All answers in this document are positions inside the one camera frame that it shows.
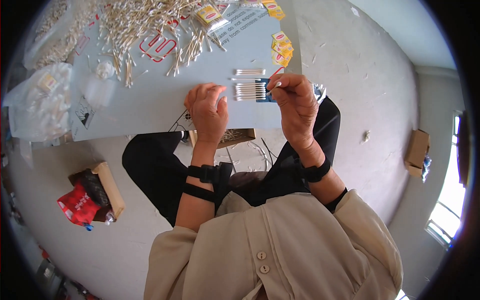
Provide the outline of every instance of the red bag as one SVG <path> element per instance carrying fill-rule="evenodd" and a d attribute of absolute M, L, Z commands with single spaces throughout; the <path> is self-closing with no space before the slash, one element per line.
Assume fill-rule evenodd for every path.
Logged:
<path fill-rule="evenodd" d="M 80 180 L 75 184 L 73 191 L 60 197 L 57 203 L 67 218 L 80 226 L 90 224 L 100 209 L 100 206 L 90 199 Z"/>

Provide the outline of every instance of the window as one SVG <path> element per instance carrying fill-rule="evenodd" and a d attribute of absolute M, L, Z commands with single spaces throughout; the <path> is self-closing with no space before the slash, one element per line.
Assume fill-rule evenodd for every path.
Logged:
<path fill-rule="evenodd" d="M 410 298 L 405 295 L 405 292 L 403 290 L 400 290 L 395 300 L 410 300 Z"/>
<path fill-rule="evenodd" d="M 465 188 L 459 183 L 456 143 L 458 141 L 458 125 L 460 117 L 454 117 L 452 149 L 444 185 L 437 204 L 430 215 L 425 229 L 432 234 L 444 247 L 449 247 L 460 226 Z"/>

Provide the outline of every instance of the cardboard box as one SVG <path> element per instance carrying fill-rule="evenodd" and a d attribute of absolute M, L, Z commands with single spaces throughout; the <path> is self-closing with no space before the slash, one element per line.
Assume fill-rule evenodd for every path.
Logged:
<path fill-rule="evenodd" d="M 107 193 L 108 200 L 110 201 L 110 206 L 100 208 L 95 214 L 93 220 L 105 222 L 105 215 L 110 209 L 113 210 L 113 215 L 118 220 L 121 213 L 125 209 L 125 202 L 123 201 L 120 191 L 113 180 L 113 176 L 110 172 L 107 162 L 104 161 L 88 168 L 92 170 L 93 174 L 98 174 L 98 178 L 100 179 L 105 193 Z M 72 185 L 75 185 L 75 182 L 78 179 L 78 174 L 80 174 L 80 172 L 74 173 L 68 177 L 68 180 L 70 180 Z"/>
<path fill-rule="evenodd" d="M 423 160 L 430 149 L 430 135 L 420 129 L 412 130 L 405 155 L 405 167 L 410 175 L 421 177 Z"/>
<path fill-rule="evenodd" d="M 256 139 L 255 129 L 253 128 L 235 129 L 235 130 L 239 133 L 239 136 L 233 141 L 219 143 L 217 149 L 233 146 L 243 142 L 253 141 L 254 139 Z M 190 136 L 190 142 L 192 143 L 192 147 L 195 147 L 195 144 L 197 143 L 197 138 L 198 138 L 197 131 L 190 130 L 188 131 L 188 134 Z"/>

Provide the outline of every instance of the woman's left hand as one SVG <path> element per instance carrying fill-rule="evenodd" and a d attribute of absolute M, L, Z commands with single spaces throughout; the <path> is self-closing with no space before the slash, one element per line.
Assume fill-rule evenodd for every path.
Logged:
<path fill-rule="evenodd" d="M 218 145 L 228 123 L 227 97 L 216 101 L 227 87 L 214 83 L 198 84 L 188 92 L 184 105 L 197 130 L 197 142 Z"/>

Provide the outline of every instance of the button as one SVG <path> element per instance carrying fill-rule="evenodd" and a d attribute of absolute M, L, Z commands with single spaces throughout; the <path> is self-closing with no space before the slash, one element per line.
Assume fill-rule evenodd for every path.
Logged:
<path fill-rule="evenodd" d="M 260 272 L 262 272 L 263 274 L 267 274 L 268 271 L 270 271 L 270 267 L 267 266 L 267 265 L 263 265 L 260 267 Z"/>
<path fill-rule="evenodd" d="M 265 259 L 265 257 L 267 257 L 267 254 L 263 251 L 260 251 L 257 253 L 257 257 L 258 259 Z"/>

